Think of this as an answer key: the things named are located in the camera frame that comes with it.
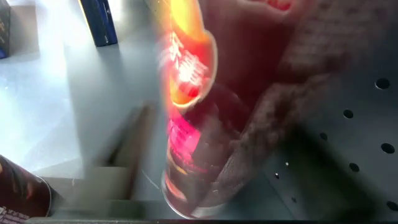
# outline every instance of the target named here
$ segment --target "red can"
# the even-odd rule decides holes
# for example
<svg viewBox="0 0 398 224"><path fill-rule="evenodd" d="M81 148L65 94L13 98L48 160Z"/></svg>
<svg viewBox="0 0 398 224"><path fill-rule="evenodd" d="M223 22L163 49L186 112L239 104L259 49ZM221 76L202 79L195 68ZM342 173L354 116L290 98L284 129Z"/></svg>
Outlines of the red can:
<svg viewBox="0 0 398 224"><path fill-rule="evenodd" d="M51 199L46 181L0 156L0 223L46 217Z"/></svg>

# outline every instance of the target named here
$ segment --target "cardboard box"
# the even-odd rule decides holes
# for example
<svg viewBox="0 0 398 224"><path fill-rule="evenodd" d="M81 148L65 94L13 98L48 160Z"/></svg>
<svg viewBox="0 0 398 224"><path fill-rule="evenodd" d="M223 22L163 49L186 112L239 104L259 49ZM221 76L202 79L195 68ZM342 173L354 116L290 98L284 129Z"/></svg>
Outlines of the cardboard box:
<svg viewBox="0 0 398 224"><path fill-rule="evenodd" d="M10 5L0 0L0 59L9 55L10 49Z"/></svg>
<svg viewBox="0 0 398 224"><path fill-rule="evenodd" d="M118 38L108 0L80 0L80 6L95 45L102 47L117 44Z"/></svg>

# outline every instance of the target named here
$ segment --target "dark object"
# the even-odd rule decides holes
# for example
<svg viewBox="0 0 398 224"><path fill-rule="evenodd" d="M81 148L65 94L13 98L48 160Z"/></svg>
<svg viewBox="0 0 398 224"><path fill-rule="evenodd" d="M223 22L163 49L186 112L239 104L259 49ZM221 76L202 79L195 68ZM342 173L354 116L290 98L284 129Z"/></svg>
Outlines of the dark object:
<svg viewBox="0 0 398 224"><path fill-rule="evenodd" d="M376 87L378 87L381 90L385 90L386 88L390 87L390 81L386 78L379 78L375 82Z"/></svg>
<svg viewBox="0 0 398 224"><path fill-rule="evenodd" d="M0 156L0 223L49 214L52 189L43 179Z"/></svg>
<svg viewBox="0 0 398 224"><path fill-rule="evenodd" d="M97 47L117 44L108 0L80 0L88 27Z"/></svg>
<svg viewBox="0 0 398 224"><path fill-rule="evenodd" d="M10 49L10 5L0 0L0 59L9 55Z"/></svg>
<svg viewBox="0 0 398 224"><path fill-rule="evenodd" d="M387 154L393 154L396 151L394 146L392 146L388 143L381 144L381 149Z"/></svg>

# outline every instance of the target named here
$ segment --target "perforated metal panel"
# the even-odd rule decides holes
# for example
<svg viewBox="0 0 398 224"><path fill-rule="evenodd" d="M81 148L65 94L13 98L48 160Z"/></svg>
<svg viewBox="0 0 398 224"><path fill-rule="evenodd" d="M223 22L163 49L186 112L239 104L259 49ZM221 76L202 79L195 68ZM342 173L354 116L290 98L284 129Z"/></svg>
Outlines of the perforated metal panel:
<svg viewBox="0 0 398 224"><path fill-rule="evenodd" d="M394 23L369 59L330 84L301 124L308 133L293 133L267 161L264 172L295 218L319 219L346 207L363 209L352 215L398 220L397 39ZM335 164L327 167L322 157Z"/></svg>

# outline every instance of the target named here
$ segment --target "white surface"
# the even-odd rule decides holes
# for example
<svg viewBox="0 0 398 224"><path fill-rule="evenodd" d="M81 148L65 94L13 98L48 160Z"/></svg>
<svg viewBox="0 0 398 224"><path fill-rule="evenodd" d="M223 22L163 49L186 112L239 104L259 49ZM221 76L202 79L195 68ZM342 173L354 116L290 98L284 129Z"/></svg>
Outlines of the white surface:
<svg viewBox="0 0 398 224"><path fill-rule="evenodd" d="M81 176L82 164L104 150L133 107L159 102L146 6L111 0L119 45L96 48L78 1L9 3L11 57L0 60L0 154L38 174Z"/></svg>

